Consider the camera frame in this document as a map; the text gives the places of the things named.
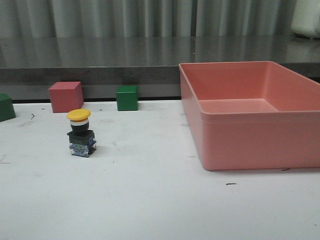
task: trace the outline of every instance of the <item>plastic tray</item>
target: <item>plastic tray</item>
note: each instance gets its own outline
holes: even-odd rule
[[[270,61],[179,68],[205,169],[320,167],[320,84]]]

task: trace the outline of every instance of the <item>wooden block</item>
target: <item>wooden block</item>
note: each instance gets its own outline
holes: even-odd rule
[[[119,86],[116,91],[116,105],[118,111],[137,111],[138,87]]]
[[[7,94],[0,94],[0,122],[14,119],[16,113],[12,104],[12,99]]]
[[[84,105],[80,81],[58,81],[49,88],[52,111],[68,113]]]

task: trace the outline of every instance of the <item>green cube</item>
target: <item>green cube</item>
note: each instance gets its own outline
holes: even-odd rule
[[[12,104],[12,99],[4,93],[0,94],[0,122],[14,119],[16,113]]]
[[[116,105],[118,111],[138,110],[138,87],[119,86],[116,91]]]

